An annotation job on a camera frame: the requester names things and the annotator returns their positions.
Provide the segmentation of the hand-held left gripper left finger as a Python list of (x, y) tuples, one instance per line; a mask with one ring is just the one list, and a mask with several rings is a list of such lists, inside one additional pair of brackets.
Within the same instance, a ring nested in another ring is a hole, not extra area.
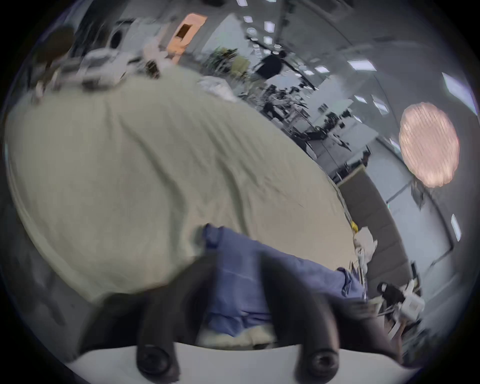
[(133, 346), (143, 377), (180, 377), (174, 344), (195, 344), (213, 295), (217, 261), (216, 251), (206, 251), (165, 285), (105, 296), (81, 337), (81, 355)]

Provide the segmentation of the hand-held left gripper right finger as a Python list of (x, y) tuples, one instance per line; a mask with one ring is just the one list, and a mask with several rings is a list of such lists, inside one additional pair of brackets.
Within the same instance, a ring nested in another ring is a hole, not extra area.
[(260, 253), (260, 275), (278, 345), (301, 347), (297, 380), (333, 379), (341, 349), (383, 355), (399, 363), (399, 352), (365, 300), (315, 293), (265, 252)]

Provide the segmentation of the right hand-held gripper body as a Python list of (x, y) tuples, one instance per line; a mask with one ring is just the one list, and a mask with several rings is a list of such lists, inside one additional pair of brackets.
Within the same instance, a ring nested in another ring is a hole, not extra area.
[(415, 323), (425, 307), (425, 301), (414, 292), (414, 285), (407, 285), (403, 290), (403, 301), (397, 303), (397, 320)]

